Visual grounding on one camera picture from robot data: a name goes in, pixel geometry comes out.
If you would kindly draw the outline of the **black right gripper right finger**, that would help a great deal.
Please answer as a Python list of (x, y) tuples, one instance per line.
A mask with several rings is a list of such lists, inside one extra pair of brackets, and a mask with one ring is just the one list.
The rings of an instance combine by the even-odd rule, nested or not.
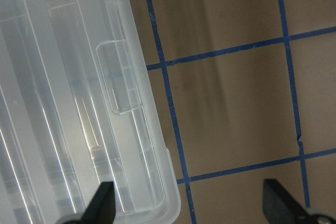
[(335, 223), (325, 214), (308, 213), (276, 179), (264, 179), (263, 214), (270, 224)]

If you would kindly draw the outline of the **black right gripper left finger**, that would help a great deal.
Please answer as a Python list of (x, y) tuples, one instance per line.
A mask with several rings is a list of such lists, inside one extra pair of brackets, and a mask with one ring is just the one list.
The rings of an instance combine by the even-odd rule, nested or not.
[(114, 182), (102, 182), (83, 213), (61, 217), (59, 223), (113, 223), (115, 203)]

